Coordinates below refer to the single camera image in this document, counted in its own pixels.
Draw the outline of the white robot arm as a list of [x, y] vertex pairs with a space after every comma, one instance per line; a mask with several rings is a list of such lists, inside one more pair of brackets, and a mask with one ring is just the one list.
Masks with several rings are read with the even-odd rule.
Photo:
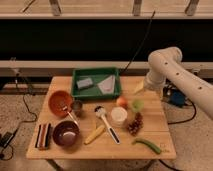
[[151, 52], [148, 56], [150, 70], [136, 85], [134, 93], [158, 91], [169, 80], [213, 120], [213, 85], [184, 69], [181, 60], [182, 52], [178, 47]]

